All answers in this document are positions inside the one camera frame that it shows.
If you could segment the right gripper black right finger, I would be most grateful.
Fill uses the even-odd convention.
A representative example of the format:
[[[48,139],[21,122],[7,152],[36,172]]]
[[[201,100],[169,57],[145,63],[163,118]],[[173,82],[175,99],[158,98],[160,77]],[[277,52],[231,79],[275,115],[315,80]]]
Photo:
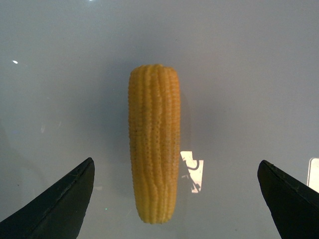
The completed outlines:
[[[263,160],[257,177],[261,193],[283,239],[319,237],[319,194]]]

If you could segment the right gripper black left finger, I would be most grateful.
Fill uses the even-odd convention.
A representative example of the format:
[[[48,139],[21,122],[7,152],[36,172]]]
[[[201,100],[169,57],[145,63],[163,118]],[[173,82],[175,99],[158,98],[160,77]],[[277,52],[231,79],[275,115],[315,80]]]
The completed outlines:
[[[0,223],[2,239],[75,239],[93,191],[95,165],[88,158]]]

